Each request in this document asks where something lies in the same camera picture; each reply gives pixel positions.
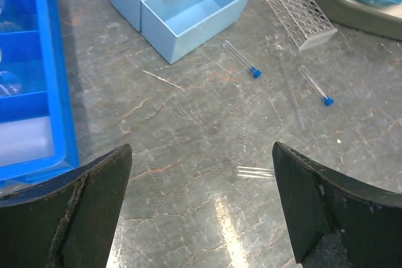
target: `test tube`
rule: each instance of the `test tube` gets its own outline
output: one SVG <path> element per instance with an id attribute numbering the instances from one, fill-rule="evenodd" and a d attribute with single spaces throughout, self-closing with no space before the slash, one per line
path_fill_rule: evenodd
<path id="1" fill-rule="evenodd" d="M 331 106 L 335 102 L 320 88 L 320 86 L 318 86 L 317 82 L 314 80 L 312 74 L 307 70 L 306 66 L 302 65 L 298 70 L 303 78 L 305 78 L 305 80 L 310 84 L 310 86 L 313 87 L 314 91 L 320 96 L 326 106 Z"/>
<path id="2" fill-rule="evenodd" d="M 239 51 L 229 41 L 224 42 L 224 48 L 236 59 L 254 78 L 259 78 L 263 73 L 257 69 L 253 64 L 248 62 Z"/>

